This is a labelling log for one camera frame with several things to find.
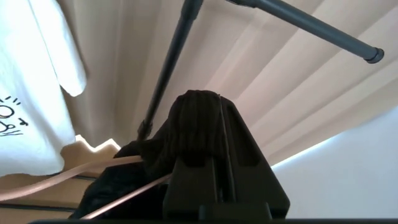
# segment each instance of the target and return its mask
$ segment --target pink cord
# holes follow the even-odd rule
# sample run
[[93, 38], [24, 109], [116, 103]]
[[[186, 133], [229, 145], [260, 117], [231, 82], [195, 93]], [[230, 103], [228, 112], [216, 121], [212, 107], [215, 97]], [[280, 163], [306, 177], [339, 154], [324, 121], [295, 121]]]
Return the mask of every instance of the pink cord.
[[137, 190], [135, 190], [135, 191], [133, 191], [133, 192], [131, 192], [131, 193], [129, 193], [129, 194], [127, 194], [127, 195], [125, 195], [125, 196], [123, 196], [123, 197], [121, 197], [121, 198], [119, 198], [119, 199], [117, 199], [117, 200], [105, 205], [105, 206], [103, 206], [102, 208], [99, 208], [99, 209], [95, 210], [94, 212], [91, 212], [90, 214], [85, 215], [81, 219], [92, 219], [94, 217], [97, 217], [98, 215], [101, 215], [102, 213], [108, 211], [109, 209], [112, 209], [113, 207], [115, 207], [117, 205], [120, 205], [121, 203], [129, 200], [130, 198], [133, 198], [133, 197], [143, 193], [144, 191], [150, 189], [151, 187], [165, 182], [171, 176], [172, 175], [169, 174], [169, 175], [166, 175], [164, 177], [161, 177], [161, 178], [159, 178], [159, 179], [157, 179], [157, 180], [155, 180], [155, 181], [153, 181], [153, 182], [151, 182], [151, 183], [149, 183], [149, 184], [147, 184], [147, 185], [145, 185], [145, 186], [143, 186], [143, 187], [141, 187], [141, 188], [139, 188], [139, 189], [137, 189]]
[[16, 189], [0, 190], [0, 202], [36, 193], [38, 191], [54, 186], [55, 184], [59, 184], [64, 180], [72, 178], [78, 174], [81, 174], [82, 172], [86, 172], [91, 169], [118, 166], [118, 165], [130, 164], [135, 162], [142, 162], [141, 156], [127, 156], [127, 157], [110, 159], [101, 162], [88, 162], [86, 164], [77, 166], [59, 175], [50, 177], [47, 180], [43, 180], [38, 183], [19, 187]]

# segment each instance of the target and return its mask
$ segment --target black knit fabric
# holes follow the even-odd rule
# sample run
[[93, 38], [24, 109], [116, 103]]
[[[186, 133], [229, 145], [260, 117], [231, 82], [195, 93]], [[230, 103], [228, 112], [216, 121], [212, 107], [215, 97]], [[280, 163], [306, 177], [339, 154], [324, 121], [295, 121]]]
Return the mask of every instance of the black knit fabric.
[[[81, 218], [96, 209], [172, 172], [178, 156], [200, 162], [223, 157], [220, 98], [211, 91], [187, 91], [172, 105], [167, 121], [151, 140], [131, 142], [115, 157], [141, 155], [144, 163], [110, 167], [85, 191], [76, 212]], [[154, 187], [98, 216], [98, 219], [161, 219], [166, 186]]]

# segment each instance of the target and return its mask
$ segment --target curtain fold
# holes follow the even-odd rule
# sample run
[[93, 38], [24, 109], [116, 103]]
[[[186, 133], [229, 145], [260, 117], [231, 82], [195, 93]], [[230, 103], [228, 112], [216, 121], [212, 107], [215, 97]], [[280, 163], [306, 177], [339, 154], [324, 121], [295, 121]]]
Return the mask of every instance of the curtain fold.
[[[137, 137], [182, 0], [58, 0], [88, 71], [67, 98], [76, 131], [96, 146]], [[205, 0], [174, 70], [153, 133], [178, 95], [212, 90], [232, 100], [270, 164], [398, 104], [398, 2], [286, 0], [385, 50], [379, 63], [257, 9]]]

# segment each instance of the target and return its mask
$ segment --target white t-shirt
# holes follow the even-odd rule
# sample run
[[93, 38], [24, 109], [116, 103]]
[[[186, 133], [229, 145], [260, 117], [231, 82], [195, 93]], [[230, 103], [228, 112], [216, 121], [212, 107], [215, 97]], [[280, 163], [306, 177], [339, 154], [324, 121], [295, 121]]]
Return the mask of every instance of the white t-shirt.
[[63, 169], [75, 132], [60, 85], [71, 96], [86, 75], [55, 0], [0, 0], [0, 176]]

